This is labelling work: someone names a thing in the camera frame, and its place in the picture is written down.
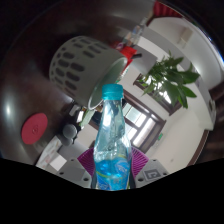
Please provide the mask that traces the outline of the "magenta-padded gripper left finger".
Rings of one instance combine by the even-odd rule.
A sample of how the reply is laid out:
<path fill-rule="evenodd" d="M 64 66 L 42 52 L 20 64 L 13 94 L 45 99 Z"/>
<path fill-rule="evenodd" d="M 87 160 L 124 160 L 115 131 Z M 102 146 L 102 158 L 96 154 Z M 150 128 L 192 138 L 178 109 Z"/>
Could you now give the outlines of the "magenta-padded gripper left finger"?
<path fill-rule="evenodd" d="M 93 149 L 90 148 L 77 158 L 69 159 L 56 175 L 78 186 L 91 188 L 94 181 L 94 173 Z"/>

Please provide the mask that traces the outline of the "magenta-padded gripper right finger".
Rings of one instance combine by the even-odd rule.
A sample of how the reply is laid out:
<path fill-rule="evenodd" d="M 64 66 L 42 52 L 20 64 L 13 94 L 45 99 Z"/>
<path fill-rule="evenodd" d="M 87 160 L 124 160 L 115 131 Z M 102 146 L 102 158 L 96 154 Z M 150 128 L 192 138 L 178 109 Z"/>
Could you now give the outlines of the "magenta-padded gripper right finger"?
<path fill-rule="evenodd" d="M 140 188 L 167 176 L 169 172 L 157 159 L 149 159 L 143 152 L 132 148 L 131 187 Z"/>

